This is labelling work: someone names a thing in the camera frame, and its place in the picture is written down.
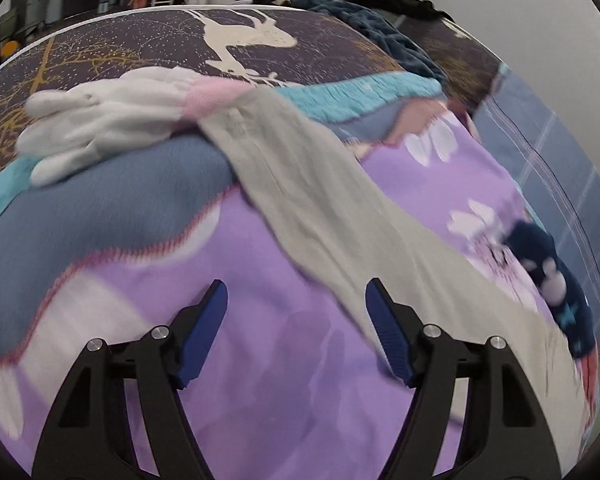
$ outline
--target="purple blanket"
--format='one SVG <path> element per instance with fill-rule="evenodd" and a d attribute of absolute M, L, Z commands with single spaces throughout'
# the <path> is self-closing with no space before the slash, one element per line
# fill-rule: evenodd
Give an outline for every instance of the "purple blanket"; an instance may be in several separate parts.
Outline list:
<path fill-rule="evenodd" d="M 356 147 L 368 148 L 362 166 L 375 183 L 521 308 L 551 319 L 498 243 L 524 215 L 506 171 L 451 113 L 420 136 L 392 139 Z M 51 402 L 85 341 L 136 338 L 215 278 L 228 287 L 228 311 L 199 379 L 181 393 L 215 477 L 377 478 L 412 394 L 388 376 L 333 294 L 286 259 L 239 187 L 175 240 L 109 251 L 58 279 L 22 357 L 0 366 L 0 438 L 18 462 L 30 470 Z M 127 397 L 140 465 L 155 472 L 131 384 Z M 453 465 L 460 429 L 449 424 L 438 471 Z"/>

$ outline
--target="metal screw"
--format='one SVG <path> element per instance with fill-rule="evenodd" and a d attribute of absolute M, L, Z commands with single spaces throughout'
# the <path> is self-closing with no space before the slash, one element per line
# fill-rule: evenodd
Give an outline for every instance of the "metal screw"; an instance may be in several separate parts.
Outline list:
<path fill-rule="evenodd" d="M 97 352 L 101 348 L 102 348 L 102 339 L 95 338 L 87 343 L 87 350 L 89 352 Z"/>
<path fill-rule="evenodd" d="M 154 339 L 164 339 L 169 335 L 169 328 L 166 326 L 157 326 L 151 330 L 151 337 Z"/>
<path fill-rule="evenodd" d="M 497 348 L 498 350 L 504 350 L 507 347 L 507 342 L 499 335 L 495 335 L 489 339 L 489 343 L 491 343 L 491 346 Z"/>
<path fill-rule="evenodd" d="M 433 339 L 440 337 L 440 335 L 442 334 L 442 330 L 440 330 L 440 327 L 438 325 L 425 325 L 422 331 L 424 332 L 425 336 Z"/>

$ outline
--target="blue gripper pad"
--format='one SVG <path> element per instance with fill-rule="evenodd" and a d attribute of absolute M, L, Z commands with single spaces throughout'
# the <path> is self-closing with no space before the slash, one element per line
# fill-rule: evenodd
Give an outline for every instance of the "blue gripper pad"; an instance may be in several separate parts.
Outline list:
<path fill-rule="evenodd" d="M 414 371 L 411 367 L 409 342 L 395 320 L 388 301 L 391 301 L 390 298 L 385 299 L 374 280 L 366 284 L 366 311 L 374 324 L 391 371 L 406 386 L 410 386 Z"/>
<path fill-rule="evenodd" d="M 175 378 L 179 389 L 185 388 L 189 381 L 200 375 L 224 319 L 228 299 L 226 285 L 219 282 L 203 307 L 193 330 L 180 347 L 180 371 Z"/>

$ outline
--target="orange object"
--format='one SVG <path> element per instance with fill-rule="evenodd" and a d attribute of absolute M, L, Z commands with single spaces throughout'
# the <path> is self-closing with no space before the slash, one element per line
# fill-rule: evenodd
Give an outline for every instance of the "orange object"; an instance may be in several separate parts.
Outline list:
<path fill-rule="evenodd" d="M 12 56 L 19 48 L 20 44 L 17 41 L 8 41 L 0 48 L 0 57 L 5 58 Z"/>
<path fill-rule="evenodd" d="M 132 9 L 143 9 L 147 6 L 149 0 L 131 0 L 129 3 Z"/>

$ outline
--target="blue fleece blanket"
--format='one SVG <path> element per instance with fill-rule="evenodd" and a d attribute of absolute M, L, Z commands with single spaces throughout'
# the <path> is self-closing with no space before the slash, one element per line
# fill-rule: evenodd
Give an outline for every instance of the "blue fleece blanket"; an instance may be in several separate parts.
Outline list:
<path fill-rule="evenodd" d="M 446 74 L 427 53 L 374 10 L 341 0 L 292 0 L 291 5 L 338 18 L 379 46 L 407 72 L 446 84 Z"/>

